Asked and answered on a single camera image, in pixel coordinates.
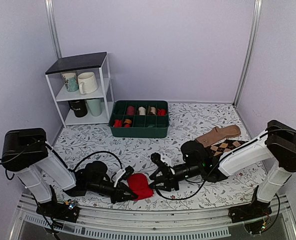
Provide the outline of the cream white mug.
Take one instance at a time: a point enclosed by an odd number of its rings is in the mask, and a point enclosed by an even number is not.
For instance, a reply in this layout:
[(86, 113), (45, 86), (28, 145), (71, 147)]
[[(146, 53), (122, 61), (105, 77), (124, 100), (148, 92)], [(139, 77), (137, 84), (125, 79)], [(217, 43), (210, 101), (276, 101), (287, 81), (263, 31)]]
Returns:
[(98, 84), (94, 72), (83, 72), (78, 75), (79, 91), (82, 95), (95, 92)]

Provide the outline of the red sock pair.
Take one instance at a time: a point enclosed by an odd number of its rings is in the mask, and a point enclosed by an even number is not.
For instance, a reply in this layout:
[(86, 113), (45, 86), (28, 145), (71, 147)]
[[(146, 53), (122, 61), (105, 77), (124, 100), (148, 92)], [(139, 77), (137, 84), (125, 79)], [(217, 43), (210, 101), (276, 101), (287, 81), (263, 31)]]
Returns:
[(129, 188), (138, 195), (136, 201), (147, 199), (153, 196), (154, 192), (149, 187), (146, 175), (142, 173), (132, 174), (128, 179), (127, 183)]

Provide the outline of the white shelf with black top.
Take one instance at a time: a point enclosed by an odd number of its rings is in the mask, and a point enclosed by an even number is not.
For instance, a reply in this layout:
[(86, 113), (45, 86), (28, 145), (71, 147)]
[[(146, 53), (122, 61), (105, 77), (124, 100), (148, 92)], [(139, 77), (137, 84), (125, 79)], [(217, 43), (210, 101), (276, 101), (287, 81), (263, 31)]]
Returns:
[(64, 127), (109, 122), (114, 96), (107, 52), (62, 57), (45, 77)]

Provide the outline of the aluminium front rail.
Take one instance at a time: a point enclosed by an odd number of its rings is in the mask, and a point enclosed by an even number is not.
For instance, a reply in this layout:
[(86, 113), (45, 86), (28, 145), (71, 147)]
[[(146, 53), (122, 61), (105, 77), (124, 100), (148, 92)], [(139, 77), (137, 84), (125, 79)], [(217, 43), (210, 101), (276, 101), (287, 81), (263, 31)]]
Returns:
[(76, 222), (36, 213), (23, 194), (15, 211), (12, 240), (296, 240), (296, 222), (285, 195), (266, 217), (233, 222), (229, 207), (140, 211), (82, 206)]

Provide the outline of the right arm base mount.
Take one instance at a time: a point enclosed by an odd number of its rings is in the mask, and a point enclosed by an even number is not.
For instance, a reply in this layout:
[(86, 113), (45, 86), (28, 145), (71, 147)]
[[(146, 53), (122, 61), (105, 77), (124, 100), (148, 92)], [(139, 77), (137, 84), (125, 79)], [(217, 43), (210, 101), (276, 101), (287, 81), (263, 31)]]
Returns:
[(231, 207), (228, 212), (228, 216), (230, 217), (232, 223), (250, 221), (244, 224), (244, 228), (247, 233), (253, 236), (261, 235), (274, 226), (279, 217), (281, 207), (280, 198), (276, 193), (275, 196), (278, 200), (278, 211), (275, 219), (272, 220), (270, 217), (270, 214), (272, 213), (270, 202), (265, 203), (258, 201), (258, 188), (259, 186), (255, 188), (252, 200), (249, 204)]

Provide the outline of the floral patterned table mat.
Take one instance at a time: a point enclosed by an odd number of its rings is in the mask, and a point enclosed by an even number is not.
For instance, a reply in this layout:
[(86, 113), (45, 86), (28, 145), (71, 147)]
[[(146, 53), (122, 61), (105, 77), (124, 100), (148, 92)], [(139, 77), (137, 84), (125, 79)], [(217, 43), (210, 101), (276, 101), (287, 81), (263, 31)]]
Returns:
[[(106, 124), (74, 125), (62, 130), (54, 149), (70, 169), (84, 168), (89, 163), (86, 156), (90, 156), (90, 160), (107, 165), (109, 176), (120, 166), (132, 166), (137, 173), (148, 176), (157, 168), (150, 160), (152, 153), (165, 154), (173, 164), (181, 164), (181, 145), (214, 127), (237, 125), (241, 129), (239, 140), (250, 139), (230, 104), (171, 103), (169, 112), (169, 128), (165, 138), (121, 138), (114, 137)], [(266, 170), (258, 162), (218, 183), (203, 182), (197, 176), (189, 181), (181, 181), (178, 191), (162, 191), (143, 200), (113, 204), (109, 197), (88, 192), (78, 197), (77, 201), (82, 206), (149, 212), (216, 208), (249, 202), (255, 187), (265, 178)]]

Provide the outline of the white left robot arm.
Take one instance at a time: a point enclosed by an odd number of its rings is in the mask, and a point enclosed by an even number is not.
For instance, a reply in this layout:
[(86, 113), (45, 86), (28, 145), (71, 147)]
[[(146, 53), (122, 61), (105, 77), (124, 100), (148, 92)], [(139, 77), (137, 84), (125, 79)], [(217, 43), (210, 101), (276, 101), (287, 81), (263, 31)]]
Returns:
[(109, 196), (113, 204), (138, 197), (123, 183), (132, 175), (132, 167), (121, 167), (114, 177), (109, 177), (107, 165), (97, 160), (82, 169), (69, 169), (47, 143), (46, 132), (42, 128), (8, 131), (4, 136), (0, 165), (19, 178), (51, 217), (58, 217), (62, 206), (55, 200), (55, 192), (43, 179), (42, 172), (71, 197), (81, 197), (92, 191)]

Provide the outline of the left aluminium corner post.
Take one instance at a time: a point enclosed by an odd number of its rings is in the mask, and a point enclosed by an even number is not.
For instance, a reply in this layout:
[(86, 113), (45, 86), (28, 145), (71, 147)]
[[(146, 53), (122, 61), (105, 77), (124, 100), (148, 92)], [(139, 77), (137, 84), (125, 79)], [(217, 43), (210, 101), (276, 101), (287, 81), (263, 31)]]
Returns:
[(45, 2), (46, 16), (47, 16), (50, 36), (53, 44), (53, 49), (54, 49), (56, 58), (59, 59), (62, 57), (62, 53), (61, 53), (61, 47), (59, 43), (58, 32), (57, 32), (57, 27), (55, 22), (53, 1), (45, 0), (44, 2)]

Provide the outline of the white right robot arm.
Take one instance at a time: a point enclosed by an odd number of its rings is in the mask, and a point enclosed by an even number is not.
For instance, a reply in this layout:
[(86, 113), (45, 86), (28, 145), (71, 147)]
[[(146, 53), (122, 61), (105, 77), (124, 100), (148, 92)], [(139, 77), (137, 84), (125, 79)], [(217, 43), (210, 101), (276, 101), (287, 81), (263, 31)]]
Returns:
[(149, 178), (149, 187), (161, 191), (178, 190), (179, 182), (201, 176), (204, 182), (226, 180), (236, 172), (257, 162), (273, 159), (267, 178), (257, 186), (253, 202), (247, 205), (246, 214), (257, 218), (265, 211), (277, 191), (296, 173), (296, 130), (277, 121), (268, 122), (265, 131), (256, 138), (221, 155), (210, 152), (196, 140), (182, 144), (183, 164), (172, 166), (159, 153), (151, 154), (157, 170)]

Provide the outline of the bright red rolled sock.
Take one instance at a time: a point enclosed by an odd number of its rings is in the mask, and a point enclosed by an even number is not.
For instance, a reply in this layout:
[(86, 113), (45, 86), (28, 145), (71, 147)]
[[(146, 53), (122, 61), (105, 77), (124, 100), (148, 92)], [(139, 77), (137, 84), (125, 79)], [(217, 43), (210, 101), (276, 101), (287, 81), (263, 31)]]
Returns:
[(158, 108), (157, 109), (157, 115), (158, 116), (166, 116), (167, 115), (167, 111), (164, 108)]

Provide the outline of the white rolled sock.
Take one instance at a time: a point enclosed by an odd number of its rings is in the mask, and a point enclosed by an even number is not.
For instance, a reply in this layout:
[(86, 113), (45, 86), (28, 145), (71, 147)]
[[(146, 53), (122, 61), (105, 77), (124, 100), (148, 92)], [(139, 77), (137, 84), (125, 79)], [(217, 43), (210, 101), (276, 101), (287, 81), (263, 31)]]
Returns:
[(138, 108), (138, 114), (139, 114), (140, 116), (145, 116), (145, 115), (146, 115), (146, 108), (143, 107), (143, 106), (140, 106), (140, 107)]

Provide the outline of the mint green mug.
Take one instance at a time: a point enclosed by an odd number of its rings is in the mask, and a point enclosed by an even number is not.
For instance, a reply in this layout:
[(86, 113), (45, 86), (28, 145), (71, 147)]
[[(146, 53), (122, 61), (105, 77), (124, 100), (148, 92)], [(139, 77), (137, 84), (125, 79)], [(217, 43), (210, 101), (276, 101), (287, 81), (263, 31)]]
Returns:
[(98, 117), (98, 116), (101, 115), (101, 113), (102, 113), (101, 99), (99, 99), (99, 98), (87, 99), (86, 100), (86, 103), (88, 105), (88, 108), (90, 110), (90, 113), (94, 117)]

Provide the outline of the floral teal mug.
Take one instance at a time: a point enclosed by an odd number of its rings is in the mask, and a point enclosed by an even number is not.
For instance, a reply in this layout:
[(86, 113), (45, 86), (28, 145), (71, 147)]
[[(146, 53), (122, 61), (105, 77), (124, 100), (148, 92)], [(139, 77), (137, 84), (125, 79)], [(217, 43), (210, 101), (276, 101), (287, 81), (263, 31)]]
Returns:
[(72, 93), (79, 90), (77, 71), (63, 72), (61, 76), (68, 92)]

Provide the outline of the orange red rolled sock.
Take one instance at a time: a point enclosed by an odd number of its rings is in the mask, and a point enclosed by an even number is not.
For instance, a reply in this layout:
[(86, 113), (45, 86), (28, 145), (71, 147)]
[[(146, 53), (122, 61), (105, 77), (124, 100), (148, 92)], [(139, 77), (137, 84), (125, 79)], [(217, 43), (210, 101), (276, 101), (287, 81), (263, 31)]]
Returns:
[(132, 127), (132, 124), (133, 124), (133, 120), (130, 118), (126, 118), (126, 119), (124, 119), (122, 126), (124, 128), (130, 128), (130, 127)]

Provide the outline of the brown argyle sock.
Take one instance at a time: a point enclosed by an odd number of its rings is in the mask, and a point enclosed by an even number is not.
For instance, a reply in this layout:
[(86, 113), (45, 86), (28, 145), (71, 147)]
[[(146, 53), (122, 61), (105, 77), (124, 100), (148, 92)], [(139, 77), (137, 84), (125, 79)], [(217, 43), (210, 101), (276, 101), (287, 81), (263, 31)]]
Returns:
[(245, 143), (247, 143), (247, 141), (227, 139), (222, 143), (206, 147), (206, 150), (210, 156), (220, 156), (223, 153), (232, 151)]

